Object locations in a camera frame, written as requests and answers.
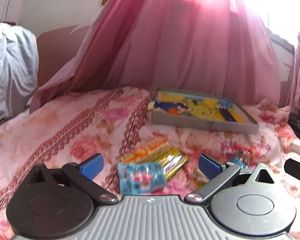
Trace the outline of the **grey shallow cardboard box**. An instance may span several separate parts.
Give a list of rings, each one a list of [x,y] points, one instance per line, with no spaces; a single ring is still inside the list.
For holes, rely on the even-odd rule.
[[[207,94],[195,93],[186,90],[159,88],[157,89],[157,91],[155,92],[155,96],[153,96],[151,100],[157,96],[157,92],[160,90],[164,90],[168,92],[186,93],[191,95],[209,96],[217,99],[227,99],[227,98],[220,98],[217,96],[212,96]],[[232,121],[200,120],[191,116],[180,116],[180,115],[172,115],[172,114],[166,114],[160,112],[153,112],[153,111],[149,111],[148,107],[147,110],[148,110],[149,119],[154,124],[179,126],[179,127],[195,128],[195,129],[205,129],[211,131],[243,133],[243,134],[257,133],[259,129],[258,122],[255,121],[255,119],[252,116],[250,116],[247,113],[247,111],[243,109],[242,106],[240,106],[234,101],[232,102],[234,103],[235,110],[243,117],[245,123],[242,124],[242,123],[232,122]]]

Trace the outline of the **floral pink bedspread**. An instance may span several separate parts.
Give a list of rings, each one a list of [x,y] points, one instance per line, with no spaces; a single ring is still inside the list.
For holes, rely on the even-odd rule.
[[[69,93],[1,125],[0,239],[13,236],[5,207],[34,164],[59,168],[100,153],[105,165],[96,182],[118,193],[117,161],[157,136],[165,137],[189,159],[164,188],[165,194],[185,196],[197,187],[194,171],[201,153],[225,162],[236,150],[248,150],[249,166],[266,163],[295,198],[297,215],[289,233],[300,239],[300,181],[283,169],[289,158],[300,162],[300,140],[288,125],[288,107],[276,107],[266,99],[246,106],[259,129],[244,135],[154,125],[147,119],[151,97],[150,92],[132,87]]]

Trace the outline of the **blue brown snack pouch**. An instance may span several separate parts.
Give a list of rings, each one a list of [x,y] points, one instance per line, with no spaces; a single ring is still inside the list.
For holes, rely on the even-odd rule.
[[[199,169],[198,166],[194,169],[194,181],[198,185],[198,187],[201,187],[208,183],[210,180],[206,177],[205,174]]]

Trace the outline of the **yellow green snack bar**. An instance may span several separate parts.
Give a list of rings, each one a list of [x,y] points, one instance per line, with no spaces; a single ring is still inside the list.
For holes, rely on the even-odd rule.
[[[177,148],[171,148],[167,153],[155,160],[156,163],[162,165],[162,171],[167,181],[169,181],[188,161],[189,159]]]

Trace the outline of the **yellow cartoon drawing sheet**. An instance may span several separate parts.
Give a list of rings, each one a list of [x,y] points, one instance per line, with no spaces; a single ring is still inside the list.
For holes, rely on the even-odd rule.
[[[228,99],[160,90],[148,103],[148,110],[172,115],[191,116],[200,120],[245,123]]]

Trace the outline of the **quail eggs clear packet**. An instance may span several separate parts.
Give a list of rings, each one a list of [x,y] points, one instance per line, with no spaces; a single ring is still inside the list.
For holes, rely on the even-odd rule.
[[[250,152],[247,150],[237,150],[231,156],[230,161],[239,165],[241,168],[248,168],[250,164]]]

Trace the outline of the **grey white pillow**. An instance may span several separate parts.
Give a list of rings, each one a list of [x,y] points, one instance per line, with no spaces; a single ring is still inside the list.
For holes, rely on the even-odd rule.
[[[36,36],[26,28],[0,22],[0,122],[24,110],[38,86]]]

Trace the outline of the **light blue snack packet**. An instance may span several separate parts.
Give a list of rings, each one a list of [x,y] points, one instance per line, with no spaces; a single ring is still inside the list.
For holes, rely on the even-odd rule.
[[[119,189],[121,195],[140,195],[163,189],[167,180],[160,163],[119,163]]]

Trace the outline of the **orange sandwich cracker pack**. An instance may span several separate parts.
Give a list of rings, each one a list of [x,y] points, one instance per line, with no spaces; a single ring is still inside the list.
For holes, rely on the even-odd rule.
[[[159,157],[166,154],[172,148],[172,144],[168,141],[161,143],[148,144],[138,147],[132,153],[121,158],[121,163],[147,163],[156,161]]]

